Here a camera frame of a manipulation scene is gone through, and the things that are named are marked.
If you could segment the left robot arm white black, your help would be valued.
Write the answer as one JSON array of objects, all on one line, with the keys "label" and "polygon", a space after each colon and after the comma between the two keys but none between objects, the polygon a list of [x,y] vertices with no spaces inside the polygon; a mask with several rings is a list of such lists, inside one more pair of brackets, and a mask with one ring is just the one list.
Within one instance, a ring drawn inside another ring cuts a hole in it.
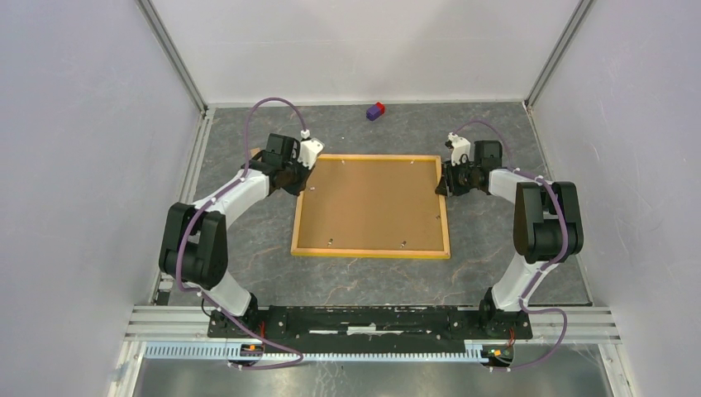
[{"label": "left robot arm white black", "polygon": [[229,314],[228,326],[240,337],[259,328],[256,297],[228,272],[228,228],[255,203],[282,189],[297,196],[324,145],[307,130],[301,138],[271,134],[266,147],[249,159],[225,185],[194,203],[174,203],[167,212],[159,268],[184,290],[212,299]]}]

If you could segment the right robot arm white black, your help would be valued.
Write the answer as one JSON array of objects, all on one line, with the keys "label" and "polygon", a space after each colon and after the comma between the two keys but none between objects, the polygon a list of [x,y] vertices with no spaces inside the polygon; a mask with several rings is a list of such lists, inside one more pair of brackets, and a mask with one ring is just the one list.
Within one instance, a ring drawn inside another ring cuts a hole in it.
[{"label": "right robot arm white black", "polygon": [[503,165],[499,141],[471,143],[455,133],[446,147],[436,193],[461,196],[474,189],[510,202],[514,207],[514,257],[502,278],[485,294],[477,324],[487,337],[499,337],[511,323],[524,322],[527,305],[542,280],[561,262],[578,254],[584,232],[575,184],[550,182],[519,168]]}]

